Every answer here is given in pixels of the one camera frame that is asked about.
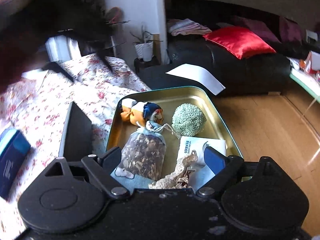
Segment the dark red gloved hand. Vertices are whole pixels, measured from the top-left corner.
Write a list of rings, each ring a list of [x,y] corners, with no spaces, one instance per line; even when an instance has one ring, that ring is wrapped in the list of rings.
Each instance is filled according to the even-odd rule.
[[[40,67],[37,51],[48,39],[41,10],[48,0],[1,0],[1,92]]]

